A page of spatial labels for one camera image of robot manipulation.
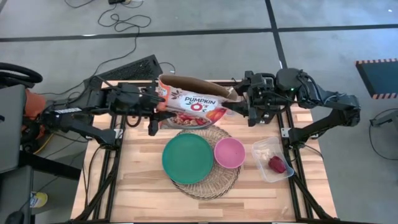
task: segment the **gray floor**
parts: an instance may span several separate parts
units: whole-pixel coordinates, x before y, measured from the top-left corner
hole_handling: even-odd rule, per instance
[[[272,6],[279,27],[398,23],[395,0],[273,0]],[[113,34],[112,28],[96,23],[109,8],[105,0],[80,9],[71,9],[62,0],[8,0],[0,13],[0,37]],[[151,16],[152,24],[141,32],[270,27],[266,5],[260,0],[146,0],[139,9],[118,6],[118,10],[121,17],[138,13]],[[398,162],[372,152],[368,124],[378,112],[398,107],[397,100],[372,100],[354,61],[397,57],[398,29],[291,32],[280,38],[289,67],[304,69],[325,89],[355,94],[363,109],[359,125],[332,129],[320,139],[338,216],[357,222],[396,223]],[[132,39],[0,43],[0,61],[41,73],[45,80],[34,91],[60,92],[90,76],[100,62],[123,55],[133,47]],[[245,70],[275,73],[280,67],[273,36],[263,33],[138,38],[136,52],[104,65],[101,71],[150,54],[155,54],[160,62],[173,63],[178,75],[202,79],[239,78]],[[316,108],[312,114],[320,119],[328,110]],[[389,124],[375,129],[377,149],[397,158],[396,134]],[[66,144],[68,141],[56,139],[43,155]],[[84,144],[76,143],[53,158],[67,160],[84,148]],[[37,188],[51,178],[37,176]],[[68,219],[75,189],[76,182],[55,182],[47,191],[55,198],[51,205],[57,209],[38,215],[37,223]]]

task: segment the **metal bracket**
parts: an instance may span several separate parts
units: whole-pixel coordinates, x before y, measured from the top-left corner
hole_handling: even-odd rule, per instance
[[[282,135],[282,138],[289,137],[289,130],[290,130],[290,128],[281,128],[280,129],[280,134]]]
[[[116,133],[116,139],[121,139],[123,137],[123,129],[115,128],[114,132]]]

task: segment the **red object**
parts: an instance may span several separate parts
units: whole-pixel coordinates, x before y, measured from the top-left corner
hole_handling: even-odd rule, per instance
[[[203,121],[201,121],[200,119],[195,119],[198,123],[198,125],[204,125],[205,123]]]
[[[277,156],[272,157],[269,162],[268,166],[275,172],[282,174],[286,171],[286,166],[282,159]]]

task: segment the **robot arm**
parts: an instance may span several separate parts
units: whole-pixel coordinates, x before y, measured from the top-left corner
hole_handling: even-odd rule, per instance
[[[313,135],[321,136],[335,126],[355,126],[360,120],[361,108],[355,96],[325,91],[312,77],[295,68],[281,69],[276,77],[247,71],[244,80],[234,89],[244,97],[243,101],[226,102],[223,106],[248,116],[248,126],[261,121],[270,123],[275,114],[284,112],[292,103],[306,109],[316,106],[333,109],[326,118],[304,128],[290,129],[288,134],[292,146],[306,142]]]
[[[93,91],[84,106],[55,108],[49,107],[43,113],[42,122],[51,130],[74,131],[89,136],[109,148],[115,145],[116,132],[112,129],[98,129],[74,118],[76,114],[110,114],[149,118],[148,134],[154,136],[159,121],[175,116],[166,111],[156,111],[156,106],[164,99],[155,91],[155,83],[145,89],[138,89],[132,83],[119,83],[102,90]]]

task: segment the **woven placemat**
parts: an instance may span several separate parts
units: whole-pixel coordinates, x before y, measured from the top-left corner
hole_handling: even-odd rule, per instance
[[[187,133],[197,134],[203,137],[211,145],[213,150],[219,140],[231,137],[226,131],[214,125],[210,126],[208,129],[186,129],[179,132],[177,135]],[[232,188],[238,179],[240,170],[240,167],[235,169],[224,168],[214,160],[213,168],[202,181],[195,184],[179,184],[173,181],[173,184],[184,194],[195,199],[214,199],[224,195]]]

